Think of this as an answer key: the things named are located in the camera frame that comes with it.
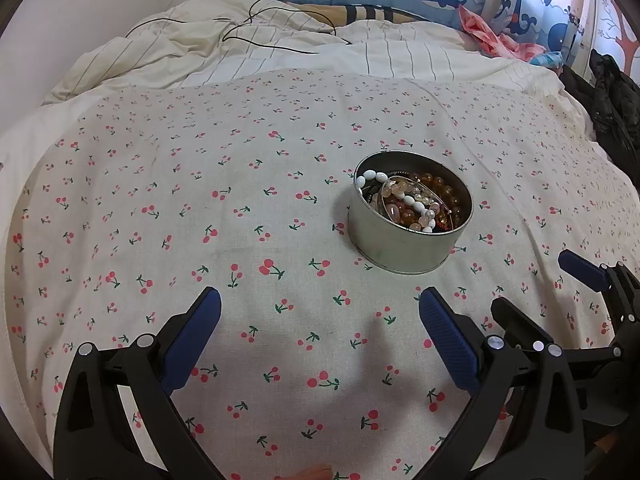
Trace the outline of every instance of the screw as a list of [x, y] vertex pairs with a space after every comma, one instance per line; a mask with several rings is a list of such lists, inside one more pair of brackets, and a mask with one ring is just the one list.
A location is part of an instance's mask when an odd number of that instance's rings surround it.
[[562, 355], [562, 349], [558, 345], [551, 344], [547, 350], [553, 357], [560, 357]]
[[486, 343], [494, 350], [500, 350], [504, 347], [504, 339], [497, 335], [491, 335], [486, 339]]
[[89, 355], [93, 349], [94, 346], [91, 343], [82, 343], [78, 349], [78, 353], [80, 355]]
[[154, 343], [155, 339], [151, 334], [143, 334], [137, 340], [136, 344], [140, 348], [146, 348]]

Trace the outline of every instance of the bead bracelet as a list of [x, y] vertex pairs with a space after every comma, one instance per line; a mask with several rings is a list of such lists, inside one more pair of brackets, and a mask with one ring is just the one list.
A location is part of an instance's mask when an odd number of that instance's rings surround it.
[[433, 232], [436, 225], [441, 231], [451, 230], [454, 222], [444, 201], [421, 183], [417, 174], [412, 174], [412, 180], [401, 173], [409, 175], [406, 171], [396, 171], [389, 177], [382, 172], [367, 170], [356, 179], [356, 184], [360, 193], [367, 180], [382, 184], [382, 188], [374, 192], [375, 183], [372, 183], [370, 200], [367, 201], [377, 213], [395, 224], [423, 233]]

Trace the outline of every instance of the amber bead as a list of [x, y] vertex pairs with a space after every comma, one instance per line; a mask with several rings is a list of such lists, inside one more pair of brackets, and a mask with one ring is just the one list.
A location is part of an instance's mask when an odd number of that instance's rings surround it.
[[396, 204], [387, 204], [386, 213], [394, 224], [400, 223], [400, 211]]
[[441, 229], [444, 229], [444, 230], [450, 229], [449, 219], [447, 218], [447, 214], [444, 211], [440, 211], [436, 216], [436, 224]]
[[400, 223], [403, 226], [409, 227], [414, 222], [415, 222], [415, 213], [413, 212], [412, 209], [405, 209], [400, 213]]

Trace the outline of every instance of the hand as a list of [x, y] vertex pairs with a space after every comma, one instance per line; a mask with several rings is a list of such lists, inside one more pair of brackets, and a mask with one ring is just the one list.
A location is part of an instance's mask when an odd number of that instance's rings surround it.
[[328, 464], [318, 464], [303, 469], [293, 476], [287, 476], [282, 480], [333, 480], [334, 472]]

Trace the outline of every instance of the bedsheet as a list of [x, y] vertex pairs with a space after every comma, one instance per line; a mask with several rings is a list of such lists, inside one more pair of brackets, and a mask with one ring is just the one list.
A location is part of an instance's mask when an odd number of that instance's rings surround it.
[[[569, 104], [307, 69], [104, 97], [38, 163], [9, 230], [6, 320], [42, 441], [79, 344], [156, 332], [213, 285], [222, 319], [174, 402], [226, 476], [328, 461], [339, 479], [411, 477], [467, 399], [419, 322], [423, 288], [487, 333], [504, 295], [562, 345], [610, 339], [602, 300], [556, 257], [637, 272], [640, 214]], [[346, 235], [351, 172], [389, 149], [445, 164], [475, 199], [423, 276], [372, 266]]]
[[482, 82], [537, 99], [552, 96], [563, 101], [562, 107], [580, 124], [591, 124], [553, 73], [519, 60], [485, 57], [475, 40], [459, 30], [429, 22], [359, 20], [338, 27], [336, 36], [332, 32], [329, 25], [276, 0], [190, 0], [150, 16], [128, 38], [114, 38], [84, 54], [45, 102], [65, 102], [96, 87], [178, 88], [282, 68], [308, 68], [432, 82]]

